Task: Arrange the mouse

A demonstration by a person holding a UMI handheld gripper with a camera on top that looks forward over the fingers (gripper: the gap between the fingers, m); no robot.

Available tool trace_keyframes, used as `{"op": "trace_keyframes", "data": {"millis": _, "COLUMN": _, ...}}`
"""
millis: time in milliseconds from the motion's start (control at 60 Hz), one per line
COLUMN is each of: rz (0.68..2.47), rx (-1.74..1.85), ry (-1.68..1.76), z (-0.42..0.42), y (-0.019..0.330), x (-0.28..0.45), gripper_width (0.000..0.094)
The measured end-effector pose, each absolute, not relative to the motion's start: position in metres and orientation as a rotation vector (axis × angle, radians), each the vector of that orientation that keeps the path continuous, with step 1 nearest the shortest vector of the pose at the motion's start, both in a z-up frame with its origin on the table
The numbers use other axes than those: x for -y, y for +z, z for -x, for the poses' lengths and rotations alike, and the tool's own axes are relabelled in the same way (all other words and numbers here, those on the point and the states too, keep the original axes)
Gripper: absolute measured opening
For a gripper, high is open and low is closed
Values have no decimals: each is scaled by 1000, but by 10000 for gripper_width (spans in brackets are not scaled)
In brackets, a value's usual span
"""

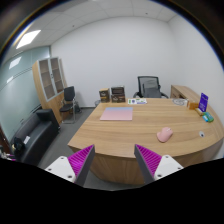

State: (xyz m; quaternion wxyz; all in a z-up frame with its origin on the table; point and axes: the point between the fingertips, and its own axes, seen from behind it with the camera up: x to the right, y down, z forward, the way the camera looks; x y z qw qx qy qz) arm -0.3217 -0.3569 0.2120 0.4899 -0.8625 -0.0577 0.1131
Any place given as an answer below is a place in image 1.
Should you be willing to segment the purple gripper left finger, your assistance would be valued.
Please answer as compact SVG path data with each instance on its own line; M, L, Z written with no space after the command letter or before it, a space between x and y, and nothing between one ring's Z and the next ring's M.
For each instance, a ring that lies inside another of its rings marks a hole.
M94 156L95 146L90 145L69 157L58 157L46 168L46 171L79 186L83 186Z

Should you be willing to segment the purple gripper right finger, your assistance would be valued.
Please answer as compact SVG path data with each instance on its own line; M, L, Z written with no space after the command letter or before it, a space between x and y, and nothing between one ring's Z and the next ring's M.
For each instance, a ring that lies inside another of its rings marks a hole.
M138 144L135 145L134 155L145 184L152 183L183 169L183 166L170 155L161 156Z

